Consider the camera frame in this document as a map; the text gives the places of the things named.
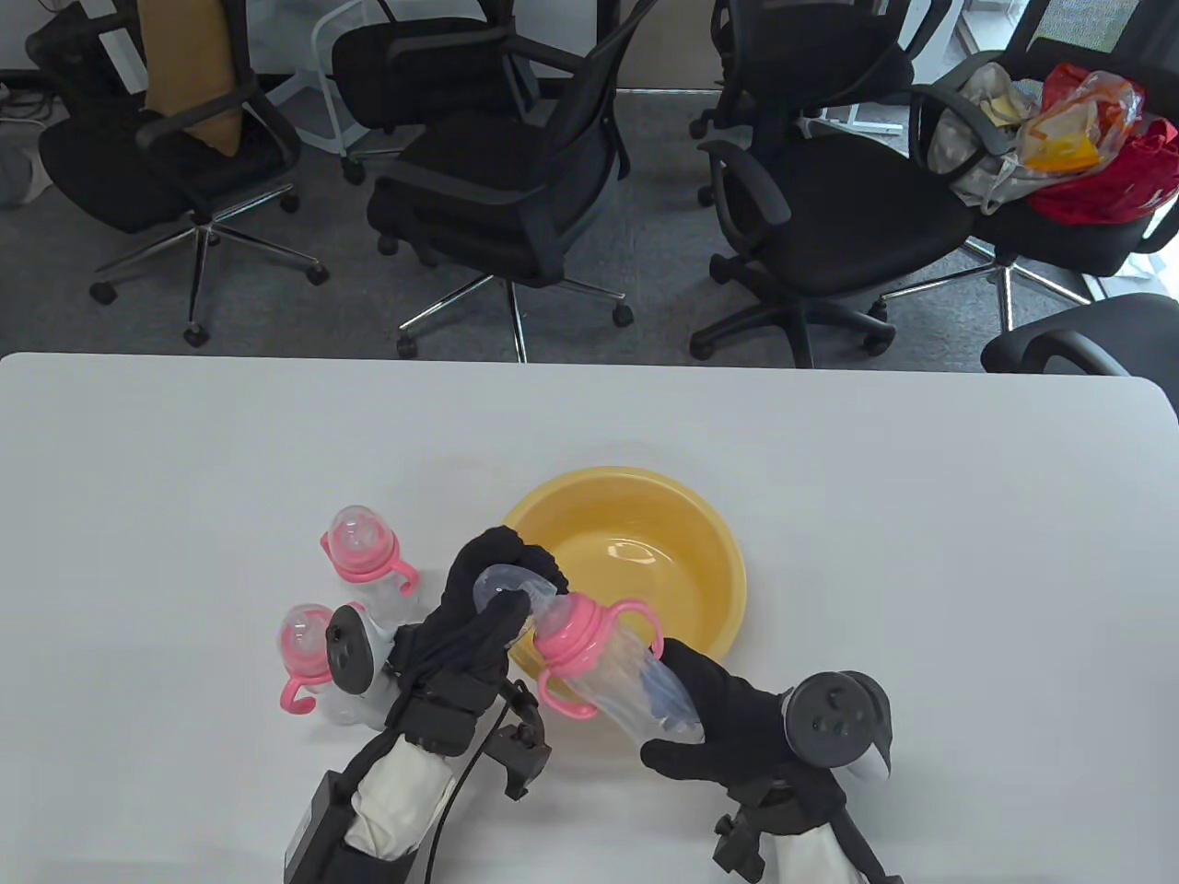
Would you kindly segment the person's right hand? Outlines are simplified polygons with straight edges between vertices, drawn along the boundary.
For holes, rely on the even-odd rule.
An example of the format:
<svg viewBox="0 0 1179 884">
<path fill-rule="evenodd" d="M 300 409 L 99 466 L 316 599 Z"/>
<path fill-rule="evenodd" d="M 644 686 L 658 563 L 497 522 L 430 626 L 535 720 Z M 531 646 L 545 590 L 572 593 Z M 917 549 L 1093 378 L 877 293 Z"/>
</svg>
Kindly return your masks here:
<svg viewBox="0 0 1179 884">
<path fill-rule="evenodd" d="M 779 695 L 755 690 L 674 636 L 664 641 L 661 664 L 689 691 L 705 737 L 698 744 L 646 741 L 640 761 L 648 770 L 678 781 L 712 781 L 725 789 L 763 779 L 783 781 L 818 822 L 847 807 L 847 792 L 831 772 L 801 761 L 788 745 Z"/>
</svg>

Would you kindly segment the person's left hand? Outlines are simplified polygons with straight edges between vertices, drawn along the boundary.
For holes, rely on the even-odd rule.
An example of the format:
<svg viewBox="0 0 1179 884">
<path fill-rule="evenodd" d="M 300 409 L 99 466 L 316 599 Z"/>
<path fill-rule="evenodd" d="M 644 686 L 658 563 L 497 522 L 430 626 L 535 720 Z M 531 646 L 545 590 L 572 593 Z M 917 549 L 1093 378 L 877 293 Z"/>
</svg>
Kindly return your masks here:
<svg viewBox="0 0 1179 884">
<path fill-rule="evenodd" d="M 459 550 L 439 606 L 397 636 L 388 657 L 401 695 L 386 725 L 443 758 L 467 753 L 507 678 L 507 647 L 531 618 L 523 592 L 502 592 L 476 609 L 474 585 L 493 565 L 518 565 L 555 586 L 556 594 L 568 592 L 555 558 L 511 527 L 489 528 Z"/>
</svg>

